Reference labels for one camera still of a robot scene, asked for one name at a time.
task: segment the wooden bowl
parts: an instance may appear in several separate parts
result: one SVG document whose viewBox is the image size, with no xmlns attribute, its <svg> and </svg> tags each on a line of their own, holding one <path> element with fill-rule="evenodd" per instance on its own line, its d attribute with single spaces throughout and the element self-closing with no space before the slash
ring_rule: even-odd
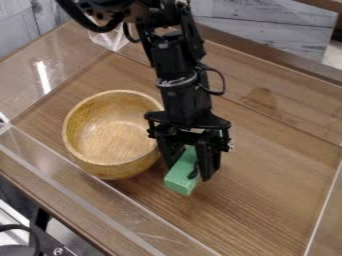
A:
<svg viewBox="0 0 342 256">
<path fill-rule="evenodd" d="M 107 91 L 83 100 L 63 125 L 63 141 L 77 165 L 100 179 L 130 178 L 159 158 L 144 113 L 162 110 L 148 95 Z"/>
</svg>

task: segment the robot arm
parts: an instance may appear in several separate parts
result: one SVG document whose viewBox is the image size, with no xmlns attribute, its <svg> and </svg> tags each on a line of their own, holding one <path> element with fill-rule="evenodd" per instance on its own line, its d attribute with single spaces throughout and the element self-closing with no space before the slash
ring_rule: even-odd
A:
<svg viewBox="0 0 342 256">
<path fill-rule="evenodd" d="M 111 31 L 124 22 L 124 33 L 130 41 L 142 42 L 151 66 L 156 70 L 156 86 L 160 89 L 164 111 L 150 112 L 150 137 L 158 140 L 159 149 L 168 165 L 176 164 L 186 151 L 186 145 L 195 148 L 194 170 L 187 176 L 203 181 L 220 167 L 220 154 L 231 149 L 228 129 L 231 123 L 211 113 L 211 95 L 223 95 L 224 77 L 203 65 L 206 55 L 203 43 L 194 22 L 187 0 L 56 0 L 71 17 L 89 30 Z M 107 20 L 100 27 L 84 15 Z M 130 35 L 127 23 L 136 26 L 139 39 Z M 158 35 L 160 27 L 178 26 L 175 30 Z M 219 73 L 223 90 L 211 91 L 207 72 Z"/>
</svg>

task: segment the bowl rim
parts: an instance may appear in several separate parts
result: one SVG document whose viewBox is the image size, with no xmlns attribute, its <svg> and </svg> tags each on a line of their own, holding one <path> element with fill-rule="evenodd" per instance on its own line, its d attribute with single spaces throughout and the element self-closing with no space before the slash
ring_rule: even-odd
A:
<svg viewBox="0 0 342 256">
<path fill-rule="evenodd" d="M 73 113 L 77 111 L 77 109 L 87 103 L 89 102 L 91 100 L 94 100 L 95 98 L 99 98 L 102 97 L 103 95 L 107 95 L 107 94 L 118 94 L 118 93 L 128 93 L 128 94 L 135 94 L 135 95 L 139 95 L 142 96 L 143 98 L 148 99 L 154 105 L 156 106 L 156 108 L 162 111 L 163 110 L 163 106 L 162 104 L 159 103 L 159 101 L 152 98 L 150 95 L 147 95 L 146 93 L 142 93 L 139 91 L 134 91 L 134 90 L 110 90 L 110 91 L 104 91 L 104 92 L 100 92 L 95 95 L 92 95 L 91 97 L 85 98 L 84 100 L 81 100 L 76 105 L 75 107 L 69 110 L 68 112 L 68 115 L 64 119 L 64 122 L 63 122 L 63 128 L 61 128 L 61 137 L 63 137 L 63 142 L 64 142 L 64 145 L 67 147 L 67 150 L 69 151 L 69 153 L 79 158 L 79 160 L 81 160 L 84 163 L 87 164 L 94 164 L 94 165 L 98 165 L 98 166 L 108 166 L 108 165 L 115 165 L 115 166 L 122 166 L 122 165 L 127 165 L 135 161 L 138 161 L 139 159 L 142 159 L 143 157 L 147 157 L 158 148 L 158 144 L 156 144 L 156 141 L 155 141 L 155 146 L 152 147 L 152 149 L 140 154 L 136 158 L 134 159 L 130 159 L 130 161 L 123 161 L 120 163 L 118 162 L 100 162 L 100 161 L 94 161 L 91 159 L 88 159 L 81 153 L 79 153 L 79 151 L 75 149 L 75 147 L 71 145 L 71 142 L 69 142 L 69 139 L 68 139 L 68 136 L 67 136 L 67 126 L 68 126 L 68 122 L 69 122 L 69 119 L 73 115 Z"/>
</svg>

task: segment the green block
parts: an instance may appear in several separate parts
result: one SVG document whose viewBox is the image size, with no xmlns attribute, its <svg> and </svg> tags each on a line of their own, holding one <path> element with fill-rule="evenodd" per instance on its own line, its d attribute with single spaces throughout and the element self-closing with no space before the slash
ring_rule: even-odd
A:
<svg viewBox="0 0 342 256">
<path fill-rule="evenodd" d="M 199 176 L 194 179 L 188 179 L 188 175 L 194 171 L 195 161 L 195 148 L 188 147 L 164 177 L 166 187 L 183 196 L 191 195 L 199 181 Z"/>
</svg>

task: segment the cable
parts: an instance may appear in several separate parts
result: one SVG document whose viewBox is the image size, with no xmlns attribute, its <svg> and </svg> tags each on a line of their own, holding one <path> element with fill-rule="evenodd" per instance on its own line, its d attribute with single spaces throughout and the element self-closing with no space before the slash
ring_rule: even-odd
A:
<svg viewBox="0 0 342 256">
<path fill-rule="evenodd" d="M 29 232 L 32 234 L 35 244 L 36 244 L 36 250 L 35 250 L 33 256 L 39 256 L 39 254 L 40 254 L 40 242 L 39 242 L 39 237 L 37 237 L 36 232 L 31 228 L 25 227 L 24 225 L 9 224 L 9 225 L 1 225 L 0 226 L 0 233 L 5 232 L 5 231 L 9 231 L 9 230 L 13 230 L 13 229 L 25 230 L 27 232 Z"/>
<path fill-rule="evenodd" d="M 222 79 L 222 91 L 211 91 L 210 89 L 207 89 L 200 83 L 198 84 L 200 89 L 203 91 L 206 91 L 208 94 L 211 95 L 215 95 L 215 96 L 222 96 L 224 95 L 226 93 L 226 89 L 227 89 L 227 85 L 226 85 L 226 78 L 223 76 L 223 74 L 215 69 L 215 68 L 211 68 L 208 66 L 206 66 L 204 64 L 199 63 L 199 67 L 200 67 L 200 72 L 199 74 L 202 74 L 204 71 L 211 71 L 211 72 L 215 72 L 219 76 L 220 76 L 220 79 Z"/>
<path fill-rule="evenodd" d="M 107 33 L 112 31 L 124 19 L 124 14 L 122 12 L 116 13 L 112 20 L 110 20 L 107 25 L 102 27 L 87 18 L 77 4 L 72 0 L 56 0 L 56 2 L 77 23 L 95 33 Z"/>
<path fill-rule="evenodd" d="M 136 44 L 142 42 L 140 38 L 138 39 L 132 38 L 127 22 L 123 23 L 123 33 L 131 43 Z"/>
</svg>

